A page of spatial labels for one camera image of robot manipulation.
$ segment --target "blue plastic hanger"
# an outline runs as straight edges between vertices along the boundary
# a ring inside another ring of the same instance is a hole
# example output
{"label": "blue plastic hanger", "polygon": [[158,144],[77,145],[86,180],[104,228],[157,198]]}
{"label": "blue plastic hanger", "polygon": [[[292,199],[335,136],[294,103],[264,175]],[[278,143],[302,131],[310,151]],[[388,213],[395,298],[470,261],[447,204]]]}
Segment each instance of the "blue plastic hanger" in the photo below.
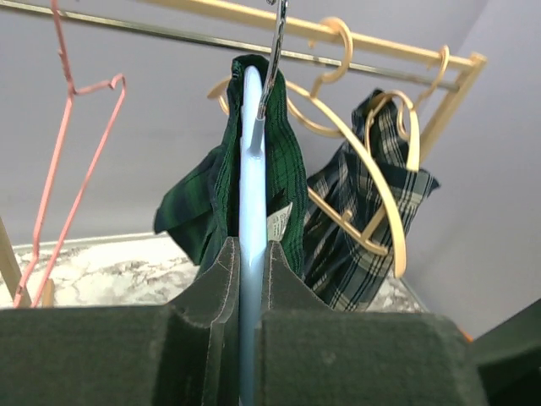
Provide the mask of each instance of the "blue plastic hanger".
{"label": "blue plastic hanger", "polygon": [[[274,4],[276,0],[267,0]],[[280,0],[265,85],[259,70],[249,66],[244,73],[240,199],[238,239],[240,243],[240,404],[254,405],[255,328],[261,316],[261,293],[267,248],[265,113],[278,73],[287,0]]]}

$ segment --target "metal hanger hook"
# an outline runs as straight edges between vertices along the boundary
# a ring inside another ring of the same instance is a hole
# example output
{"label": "metal hanger hook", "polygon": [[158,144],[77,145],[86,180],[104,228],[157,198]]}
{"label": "metal hanger hook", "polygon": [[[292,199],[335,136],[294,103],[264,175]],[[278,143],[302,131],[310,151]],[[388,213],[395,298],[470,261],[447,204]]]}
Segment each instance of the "metal hanger hook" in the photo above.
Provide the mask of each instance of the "metal hanger hook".
{"label": "metal hanger hook", "polygon": [[[269,4],[276,3],[276,0],[267,0]],[[286,27],[287,0],[279,0],[278,10],[276,11],[276,28],[272,39],[272,51],[270,52],[269,68],[265,77],[263,94],[261,95],[260,105],[257,110],[257,119],[265,118],[267,102],[271,97],[272,88],[278,74],[278,63],[280,62],[281,44],[284,39],[284,28]]]}

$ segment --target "wooden stick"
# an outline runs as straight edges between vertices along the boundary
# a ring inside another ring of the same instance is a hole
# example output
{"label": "wooden stick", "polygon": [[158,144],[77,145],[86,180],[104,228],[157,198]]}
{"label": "wooden stick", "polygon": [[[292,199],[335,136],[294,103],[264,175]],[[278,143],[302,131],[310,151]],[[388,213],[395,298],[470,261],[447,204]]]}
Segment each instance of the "wooden stick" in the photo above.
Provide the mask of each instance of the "wooden stick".
{"label": "wooden stick", "polygon": [[[2,218],[0,217],[0,273],[2,273],[3,281],[8,287],[11,299],[15,298],[17,287],[21,277],[19,264],[15,258],[15,253],[9,241],[8,232],[3,225]],[[28,290],[25,288],[23,292],[23,298],[20,302],[20,307],[30,307],[31,300]]]}
{"label": "wooden stick", "polygon": [[[155,4],[167,8],[205,15],[214,19],[222,19],[249,25],[265,30],[274,30],[276,14],[258,8],[241,6],[240,4],[221,0],[139,0],[142,3]],[[300,36],[308,40],[330,42],[342,45],[342,39],[333,29],[306,21],[288,18],[285,32],[291,36]],[[439,52],[419,47],[412,47],[393,41],[381,40],[372,36],[352,33],[353,47],[359,51],[373,52],[388,57],[400,58],[425,65],[440,63]],[[450,56],[449,69],[468,71],[474,66],[471,59]]]}
{"label": "wooden stick", "polygon": [[440,103],[421,134],[421,162],[424,161],[432,150],[432,147],[439,139],[447,124],[451,121],[453,114],[455,114],[455,111],[461,105],[467,93],[472,89],[473,84],[487,63],[487,58],[478,53],[473,53],[470,59],[473,65],[472,70],[462,72],[458,75],[455,80],[455,83],[458,85],[458,91],[447,92],[447,96]]}
{"label": "wooden stick", "polygon": [[45,282],[45,287],[43,288],[41,307],[54,306],[54,291],[55,291],[54,281],[49,278],[47,279],[47,282]]}
{"label": "wooden stick", "polygon": [[469,343],[472,343],[473,342],[473,338],[472,336],[470,336],[467,332],[465,332],[464,330],[462,330],[461,328],[459,328],[460,332],[462,333],[462,335],[466,338],[466,341],[468,341]]}

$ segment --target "pink wire hanger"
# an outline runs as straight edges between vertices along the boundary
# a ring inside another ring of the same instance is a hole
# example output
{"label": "pink wire hanger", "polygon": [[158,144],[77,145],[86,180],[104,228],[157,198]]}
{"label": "pink wire hanger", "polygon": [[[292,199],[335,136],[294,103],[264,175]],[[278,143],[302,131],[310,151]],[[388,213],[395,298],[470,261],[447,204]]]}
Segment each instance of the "pink wire hanger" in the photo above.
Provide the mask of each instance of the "pink wire hanger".
{"label": "pink wire hanger", "polygon": [[58,54],[60,56],[60,60],[62,61],[64,76],[66,77],[66,81],[68,82],[68,98],[66,100],[66,107],[64,108],[62,122],[60,123],[60,130],[58,131],[57,143],[54,147],[54,152],[52,153],[51,165],[49,166],[49,173],[47,174],[47,178],[45,181],[43,195],[41,196],[40,208],[37,213],[36,224],[34,226],[33,241],[32,241],[33,242],[32,260],[30,261],[30,264],[28,264],[28,266],[25,269],[25,272],[20,278],[19,286],[17,287],[17,292],[14,297],[15,308],[20,306],[22,293],[25,290],[26,283],[28,282],[31,273],[34,271],[34,268],[36,267],[38,260],[40,259],[41,229],[43,227],[43,222],[45,221],[45,215],[46,215],[47,207],[49,205],[49,199],[51,197],[52,186],[54,185],[54,180],[57,174],[58,162],[60,160],[60,155],[62,153],[62,147],[63,147],[64,138],[66,135],[66,130],[68,129],[69,120],[71,119],[71,113],[72,113],[72,109],[74,105],[75,96],[88,95],[100,89],[106,89],[106,88],[114,90],[117,86],[117,83],[119,81],[122,82],[122,91],[120,93],[120,96],[118,97],[117,104],[114,110],[112,111],[112,115],[109,118],[109,122],[107,123],[105,131],[103,132],[103,136],[101,137],[100,144],[98,145],[96,149],[94,157],[92,158],[92,162],[90,163],[88,171],[85,175],[85,180],[81,184],[79,193],[77,194],[77,197],[75,198],[74,204],[72,205],[68,218],[66,219],[62,232],[60,233],[60,237],[58,238],[57,245],[55,246],[54,251],[52,252],[51,259],[47,263],[45,274],[43,275],[43,278],[41,279],[41,283],[37,289],[36,296],[34,297],[32,301],[31,307],[33,308],[35,308],[40,302],[40,298],[43,293],[43,288],[46,285],[47,279],[51,275],[52,268],[54,267],[57,261],[58,255],[60,254],[60,250],[63,247],[64,240],[66,239],[66,236],[68,235],[68,231],[74,220],[75,213],[79,209],[79,204],[86,190],[86,186],[89,183],[92,173],[94,172],[97,161],[100,158],[101,152],[103,151],[103,147],[105,146],[107,142],[107,138],[109,137],[111,128],[114,125],[115,120],[117,119],[118,112],[120,111],[120,107],[123,105],[124,97],[126,96],[126,79],[124,78],[123,74],[117,74],[114,78],[112,78],[112,80],[109,80],[109,81],[104,80],[102,82],[96,83],[95,85],[87,86],[82,89],[75,88],[74,78],[71,74],[71,68],[69,67],[68,53],[66,51],[66,43],[64,41],[62,23],[60,20],[60,13],[58,12],[57,0],[51,0],[51,10],[52,10],[52,17],[54,20],[54,25],[55,25],[57,36],[58,36],[58,42],[60,43],[60,51]]}

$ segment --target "wooden hanger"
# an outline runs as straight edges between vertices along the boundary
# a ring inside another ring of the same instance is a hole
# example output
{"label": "wooden hanger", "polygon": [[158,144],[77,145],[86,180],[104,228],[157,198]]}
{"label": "wooden hanger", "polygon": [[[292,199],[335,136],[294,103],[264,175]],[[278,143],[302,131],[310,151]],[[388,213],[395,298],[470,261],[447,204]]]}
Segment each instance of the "wooden hanger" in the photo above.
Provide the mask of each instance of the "wooden hanger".
{"label": "wooden hanger", "polygon": [[[223,92],[227,87],[230,77],[222,80],[218,85],[213,87],[207,95],[209,99],[218,98],[220,102],[221,110],[225,113],[229,113],[229,108],[225,98],[223,97]],[[358,153],[360,159],[364,162],[366,168],[368,169],[376,189],[380,192],[380,196],[383,202],[384,215],[387,213],[389,218],[389,226],[391,229],[391,239],[394,250],[394,274],[396,277],[401,277],[406,271],[407,257],[406,257],[406,236],[404,233],[404,227],[402,225],[402,219],[398,208],[396,207],[396,202],[392,196],[389,185],[385,181],[383,174],[380,171],[377,163],[374,161],[374,158],[367,152],[363,143],[357,138],[357,136],[350,130],[350,128],[329,108],[327,107],[320,99],[317,97],[312,97],[310,92],[305,90],[299,85],[294,84],[293,82],[286,81],[286,87],[289,90],[295,91],[300,96],[311,101],[319,110],[326,115],[329,120],[340,130],[341,135],[345,137],[349,143],[352,145],[353,149]],[[334,210],[324,199],[322,199],[315,191],[311,188],[308,189],[309,198],[334,222],[336,222],[346,233],[348,233],[355,241],[361,244],[365,249],[373,252],[377,255],[387,255],[389,253],[386,247],[383,247],[379,244],[374,244],[368,238],[365,238],[361,232],[359,232],[351,223],[350,219],[352,213],[347,211],[343,214],[339,214]]]}
{"label": "wooden hanger", "polygon": [[[401,91],[387,91],[386,93],[381,93],[377,95],[369,105],[369,113],[366,118],[365,124],[365,133],[364,133],[364,144],[367,151],[370,151],[370,127],[374,124],[374,118],[383,108],[383,106],[390,101],[393,97],[399,97],[402,100],[402,107],[398,109],[397,115],[397,128],[400,127],[400,123],[403,124],[402,114],[403,108],[406,108],[409,112],[409,122],[410,122],[410,133],[403,137],[405,140],[409,141],[409,149],[407,154],[406,169],[412,172],[418,172],[420,167],[420,146],[421,146],[421,135],[419,128],[418,115],[415,111],[413,102],[409,97],[407,97]],[[381,224],[385,218],[385,207],[382,205],[374,216],[370,219],[369,223],[364,228],[362,235],[363,238],[369,241],[369,239],[374,234],[376,228]]]}
{"label": "wooden hanger", "polygon": [[[320,24],[327,25],[331,27],[333,30],[336,30],[340,33],[340,36],[344,40],[344,47],[345,47],[345,54],[344,58],[342,59],[342,63],[340,65],[340,68],[334,70],[333,72],[329,72],[327,74],[321,74],[318,76],[314,84],[312,85],[312,91],[310,91],[310,98],[317,98],[317,96],[320,93],[321,86],[324,83],[335,83],[338,81],[344,74],[347,73],[347,69],[349,68],[349,64],[353,60],[353,39],[352,39],[352,33],[349,30],[349,27],[342,21],[341,19],[338,19],[337,17],[329,17],[327,19],[321,20]],[[309,47],[313,48],[315,46],[315,41],[309,41]],[[330,129],[328,127],[324,127],[323,125],[319,125],[317,123],[314,123],[309,118],[306,118],[304,114],[302,114],[292,103],[292,101],[287,98],[287,108],[289,109],[289,112],[307,129],[310,131],[323,135],[325,137],[329,138],[341,138],[343,136],[342,132],[339,129]]]}
{"label": "wooden hanger", "polygon": [[[15,253],[11,241],[9,240],[8,231],[3,225],[0,217],[0,274],[3,281],[6,283],[11,299],[15,298],[17,286],[21,278],[19,264],[15,258]],[[32,300],[28,294],[28,289],[24,288],[20,307],[30,307]]]}
{"label": "wooden hanger", "polygon": [[41,307],[54,307],[54,291],[54,281],[51,278],[48,278],[47,282],[45,282],[45,287],[43,288]]}
{"label": "wooden hanger", "polygon": [[[415,111],[418,110],[419,105],[423,101],[425,101],[430,96],[432,96],[432,94],[438,88],[438,84],[443,80],[443,78],[445,76],[445,72],[447,71],[447,67],[449,66],[449,57],[450,57],[450,51],[449,51],[449,47],[447,45],[444,45],[440,49],[440,57],[441,57],[440,71],[438,72],[438,75],[436,76],[436,78],[432,82],[432,85],[430,85],[430,87],[426,91],[423,91],[418,96],[417,100],[413,104],[413,110],[415,110]],[[404,127],[404,122],[402,120],[402,114],[403,114],[403,111],[404,111],[404,107],[405,107],[404,103],[402,103],[402,105],[398,109],[398,116],[399,117],[398,117],[398,123],[397,124],[398,124],[398,134],[402,138],[407,139],[407,131],[406,131],[406,128]]]}
{"label": "wooden hanger", "polygon": [[[412,101],[403,93],[399,91],[390,91],[387,93],[382,93],[380,95],[377,95],[377,97],[374,98],[374,100],[370,103],[371,107],[375,107],[375,109],[378,108],[378,104],[382,107],[385,105],[386,101],[389,100],[389,97],[398,96],[402,99],[402,104],[398,108],[398,115],[396,118],[396,126],[398,128],[398,134],[404,139],[409,141],[409,152],[407,156],[407,163],[406,163],[406,169],[408,171],[418,172],[421,162],[421,153],[420,153],[420,144],[421,144],[421,136],[420,136],[420,128],[418,125],[418,115],[417,115],[417,109],[419,104],[426,100],[428,97],[434,93],[434,91],[437,89],[438,84],[443,80],[445,76],[445,72],[447,70],[447,67],[449,65],[449,47],[447,45],[444,45],[440,49],[440,55],[441,55],[441,64],[440,64],[440,72],[434,79],[434,82],[432,85],[424,92],[422,92],[415,103],[412,103]],[[410,113],[410,133],[408,133],[405,129],[404,122],[403,122],[403,111],[404,108],[407,108],[407,110]],[[372,125],[367,119],[366,123],[366,129],[367,133],[365,134],[365,139],[367,140],[369,137],[369,124]],[[385,218],[385,208],[382,206],[378,209],[378,211],[374,214],[372,219],[369,221],[369,223],[366,225],[366,227],[363,230],[363,236],[366,239],[369,239],[372,237],[372,234],[374,234],[374,231],[376,228],[381,224],[383,219]]]}

